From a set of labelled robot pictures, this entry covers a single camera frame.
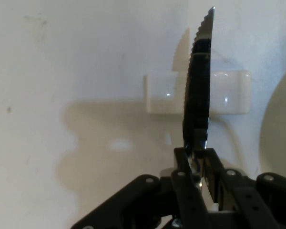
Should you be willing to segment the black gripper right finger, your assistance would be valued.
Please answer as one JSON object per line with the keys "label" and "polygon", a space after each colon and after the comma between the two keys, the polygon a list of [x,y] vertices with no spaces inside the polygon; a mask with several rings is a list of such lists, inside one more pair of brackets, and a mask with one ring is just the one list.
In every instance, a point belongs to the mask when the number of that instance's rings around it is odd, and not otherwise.
{"label": "black gripper right finger", "polygon": [[286,178],[260,174],[256,180],[224,168],[214,149],[204,150],[204,178],[219,210],[239,213],[250,229],[286,229]]}

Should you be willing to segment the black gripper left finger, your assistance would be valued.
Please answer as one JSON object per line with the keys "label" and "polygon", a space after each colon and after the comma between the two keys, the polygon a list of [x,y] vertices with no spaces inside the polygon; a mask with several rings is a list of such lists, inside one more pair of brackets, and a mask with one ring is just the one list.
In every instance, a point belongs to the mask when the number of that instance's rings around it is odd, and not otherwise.
{"label": "black gripper left finger", "polygon": [[175,148],[177,168],[168,177],[140,175],[75,223],[74,229],[155,229],[171,215],[184,229],[211,227],[184,148]]}

